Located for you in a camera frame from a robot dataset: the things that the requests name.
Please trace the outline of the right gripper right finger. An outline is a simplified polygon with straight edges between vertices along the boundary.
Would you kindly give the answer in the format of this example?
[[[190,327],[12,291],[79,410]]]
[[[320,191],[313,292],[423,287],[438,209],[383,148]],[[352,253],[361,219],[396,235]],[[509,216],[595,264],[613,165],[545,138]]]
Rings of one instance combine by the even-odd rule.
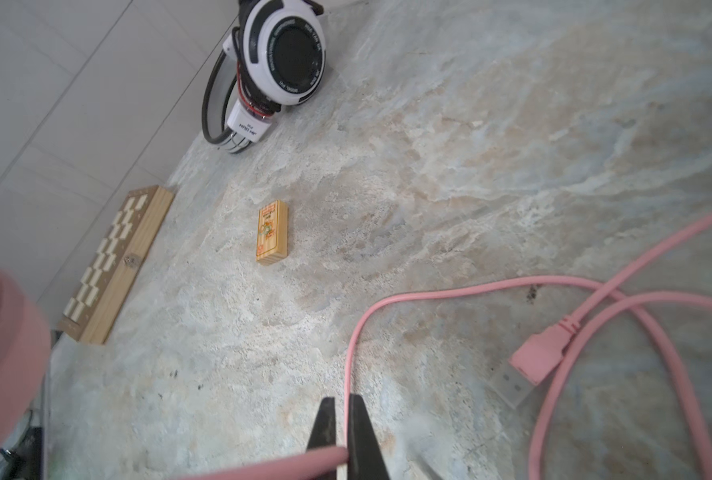
[[[347,426],[347,479],[389,480],[380,444],[361,395],[349,395]]]

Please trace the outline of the black white headphones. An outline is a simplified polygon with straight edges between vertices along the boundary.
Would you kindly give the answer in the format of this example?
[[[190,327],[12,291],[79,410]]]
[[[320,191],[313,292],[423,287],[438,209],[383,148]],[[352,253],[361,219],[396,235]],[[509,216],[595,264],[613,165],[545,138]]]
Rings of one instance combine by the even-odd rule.
[[[310,100],[326,67],[317,1],[238,3],[201,106],[204,139],[232,154],[259,142],[283,108]]]

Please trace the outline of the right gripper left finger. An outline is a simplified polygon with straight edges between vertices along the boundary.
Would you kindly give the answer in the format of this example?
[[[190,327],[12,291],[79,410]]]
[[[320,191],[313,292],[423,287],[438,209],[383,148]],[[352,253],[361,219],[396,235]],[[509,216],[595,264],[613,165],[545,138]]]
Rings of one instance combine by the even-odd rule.
[[[306,447],[307,453],[336,447],[335,405],[334,397],[321,400]]]

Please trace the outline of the pink headphones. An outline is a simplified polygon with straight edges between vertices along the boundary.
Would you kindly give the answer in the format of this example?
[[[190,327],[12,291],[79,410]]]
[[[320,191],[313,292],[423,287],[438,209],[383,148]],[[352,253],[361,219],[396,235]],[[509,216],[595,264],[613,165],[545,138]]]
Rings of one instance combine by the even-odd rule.
[[[50,352],[46,320],[0,270],[0,447],[39,392]]]

